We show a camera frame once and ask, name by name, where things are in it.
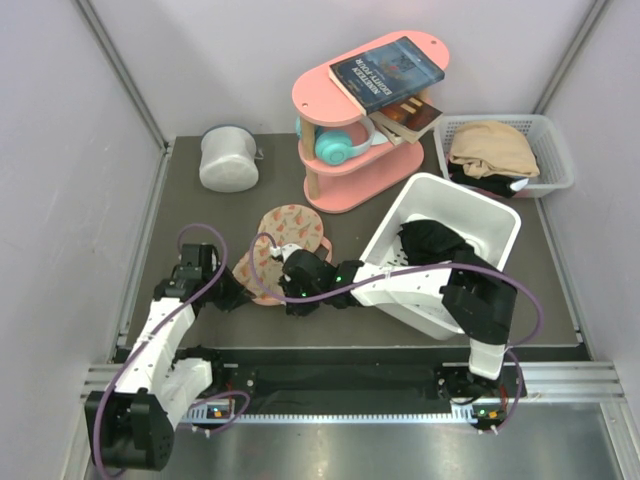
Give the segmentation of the floral mesh laundry bag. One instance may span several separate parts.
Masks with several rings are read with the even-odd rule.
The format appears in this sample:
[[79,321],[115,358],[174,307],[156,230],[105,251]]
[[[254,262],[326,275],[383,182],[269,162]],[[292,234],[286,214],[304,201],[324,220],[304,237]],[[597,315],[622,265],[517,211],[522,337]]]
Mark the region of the floral mesh laundry bag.
[[[273,208],[262,217],[258,232],[270,234],[278,246],[293,243],[314,253],[325,252],[325,259],[332,260],[333,247],[324,235],[322,219],[309,207],[288,204]],[[278,285],[283,275],[282,264],[270,256],[270,246],[270,241],[261,237],[252,251],[247,252],[232,270],[234,277],[254,295],[253,302],[264,307],[278,306],[280,302],[259,288],[251,273],[249,260],[253,258],[256,273],[262,283],[269,290],[282,295],[283,290]]]

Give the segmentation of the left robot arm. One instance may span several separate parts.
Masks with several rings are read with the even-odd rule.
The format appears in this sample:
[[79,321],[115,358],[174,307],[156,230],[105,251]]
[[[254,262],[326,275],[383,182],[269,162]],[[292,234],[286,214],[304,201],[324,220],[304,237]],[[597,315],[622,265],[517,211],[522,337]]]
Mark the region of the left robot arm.
[[84,407],[94,465],[114,478],[128,469],[162,470],[177,427],[197,397],[216,396],[227,374],[208,358],[177,358],[200,310],[229,311],[250,296],[211,244],[185,244],[169,278],[154,289],[146,322],[108,385]]

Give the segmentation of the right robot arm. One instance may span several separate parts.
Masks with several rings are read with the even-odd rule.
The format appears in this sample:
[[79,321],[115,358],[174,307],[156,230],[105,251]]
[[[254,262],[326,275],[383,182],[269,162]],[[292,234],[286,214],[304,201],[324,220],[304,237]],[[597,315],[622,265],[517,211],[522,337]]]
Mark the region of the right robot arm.
[[270,254],[282,264],[279,284],[285,304],[296,312],[321,303],[336,309],[387,308],[416,330],[451,320],[470,340],[469,388],[487,396],[502,385],[517,289],[474,253],[413,267],[361,260],[334,266],[292,243],[272,247]]

